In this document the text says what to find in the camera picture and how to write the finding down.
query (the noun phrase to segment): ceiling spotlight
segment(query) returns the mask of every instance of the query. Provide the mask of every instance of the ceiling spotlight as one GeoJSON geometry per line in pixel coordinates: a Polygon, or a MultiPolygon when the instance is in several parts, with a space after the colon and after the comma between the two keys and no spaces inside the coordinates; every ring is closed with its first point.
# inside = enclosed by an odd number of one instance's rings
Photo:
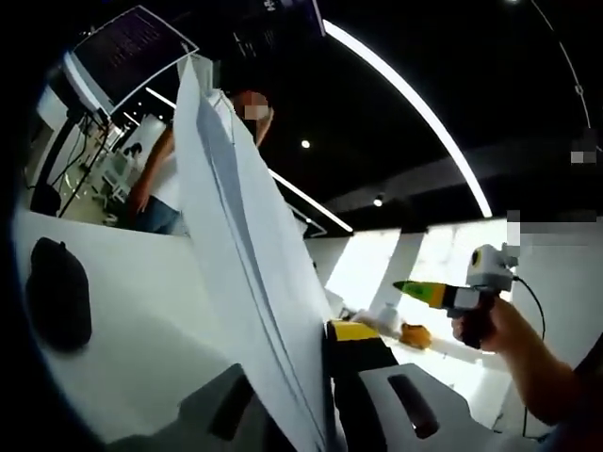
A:
{"type": "Polygon", "coordinates": [[[373,201],[373,205],[375,207],[381,207],[383,205],[383,195],[379,195],[377,198],[375,198],[375,201],[373,201]]]}

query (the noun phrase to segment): white desk surface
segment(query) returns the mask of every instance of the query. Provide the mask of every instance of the white desk surface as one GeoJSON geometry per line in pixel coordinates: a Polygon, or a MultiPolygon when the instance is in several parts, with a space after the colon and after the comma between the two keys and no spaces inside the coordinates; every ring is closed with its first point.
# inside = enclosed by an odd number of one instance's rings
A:
{"type": "Polygon", "coordinates": [[[74,355],[42,350],[58,386],[102,440],[164,427],[183,398],[229,365],[216,351],[221,329],[187,237],[20,211],[14,239],[22,283],[42,236],[64,241],[88,275],[87,347],[74,355]]]}

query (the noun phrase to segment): black device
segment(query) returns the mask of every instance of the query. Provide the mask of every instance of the black device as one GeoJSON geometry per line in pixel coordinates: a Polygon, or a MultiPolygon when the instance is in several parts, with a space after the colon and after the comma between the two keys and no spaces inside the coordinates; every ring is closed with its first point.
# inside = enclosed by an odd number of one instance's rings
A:
{"type": "Polygon", "coordinates": [[[64,242],[42,237],[31,253],[26,303],[38,336],[57,351],[73,352],[92,335],[86,270],[64,242]]]}

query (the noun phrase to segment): black cable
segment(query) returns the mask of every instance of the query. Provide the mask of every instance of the black cable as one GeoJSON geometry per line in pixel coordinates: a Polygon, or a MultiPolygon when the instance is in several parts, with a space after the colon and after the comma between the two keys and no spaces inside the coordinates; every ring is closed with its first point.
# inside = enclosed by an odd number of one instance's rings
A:
{"type": "MultiPolygon", "coordinates": [[[[530,292],[530,295],[532,296],[532,298],[534,299],[534,301],[536,301],[536,305],[538,306],[538,311],[540,311],[540,317],[543,320],[543,333],[542,333],[541,337],[542,337],[542,339],[544,341],[545,340],[545,332],[546,332],[546,322],[545,322],[545,312],[543,311],[543,306],[540,304],[540,301],[539,301],[538,297],[536,297],[536,294],[534,294],[534,291],[531,290],[531,287],[528,285],[527,282],[525,282],[524,280],[522,280],[518,276],[513,276],[513,280],[514,281],[519,281],[520,283],[524,284],[524,286],[530,292]]],[[[522,427],[522,430],[521,430],[521,436],[526,437],[526,429],[527,428],[528,428],[528,407],[524,407],[524,422],[523,422],[523,427],[522,427]]]]}
{"type": "Polygon", "coordinates": [[[94,166],[94,162],[96,162],[96,159],[98,158],[98,156],[103,151],[103,149],[105,147],[105,144],[106,144],[106,140],[108,139],[108,137],[109,137],[109,124],[105,128],[105,136],[103,137],[103,142],[101,143],[101,147],[98,149],[98,152],[92,158],[92,161],[90,162],[90,165],[84,171],[84,174],[82,174],[82,178],[79,181],[79,184],[77,184],[77,187],[75,188],[75,190],[73,191],[72,196],[69,197],[69,199],[67,200],[67,203],[65,204],[65,206],[61,209],[60,213],[58,214],[59,218],[63,217],[63,215],[65,214],[65,211],[67,210],[67,208],[69,207],[69,205],[72,203],[73,198],[75,198],[75,196],[77,195],[77,192],[79,191],[80,187],[86,181],[86,178],[88,177],[88,175],[92,171],[92,167],[94,166]]]}
{"type": "MultiPolygon", "coordinates": [[[[86,146],[88,144],[88,130],[90,129],[90,126],[92,125],[92,120],[89,118],[88,115],[84,116],[84,121],[86,121],[86,119],[89,119],[88,122],[85,122],[84,124],[84,130],[82,132],[80,132],[79,134],[77,134],[77,140],[75,141],[75,144],[73,145],[72,151],[69,153],[69,157],[67,157],[67,166],[63,169],[63,171],[60,172],[60,174],[57,176],[57,178],[55,179],[55,181],[51,184],[51,186],[55,186],[55,184],[57,183],[57,181],[63,177],[65,175],[65,173],[69,170],[69,168],[72,167],[72,165],[79,160],[79,158],[84,155],[84,152],[86,151],[86,146]],[[82,136],[82,133],[84,135],[84,148],[82,149],[82,152],[79,153],[71,162],[69,161],[70,158],[72,158],[73,155],[73,151],[75,151],[75,148],[77,147],[77,143],[79,143],[79,138],[82,136]]],[[[60,189],[62,187],[62,181],[61,181],[61,186],[58,188],[58,191],[60,192],[60,189]]]]}

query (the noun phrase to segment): computer monitor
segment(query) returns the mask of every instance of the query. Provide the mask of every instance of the computer monitor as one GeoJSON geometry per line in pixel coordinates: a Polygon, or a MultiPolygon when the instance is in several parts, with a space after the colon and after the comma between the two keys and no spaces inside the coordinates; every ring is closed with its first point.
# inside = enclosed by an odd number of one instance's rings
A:
{"type": "Polygon", "coordinates": [[[150,79],[198,47],[144,7],[134,7],[85,38],[63,70],[91,111],[110,116],[150,79]]]}

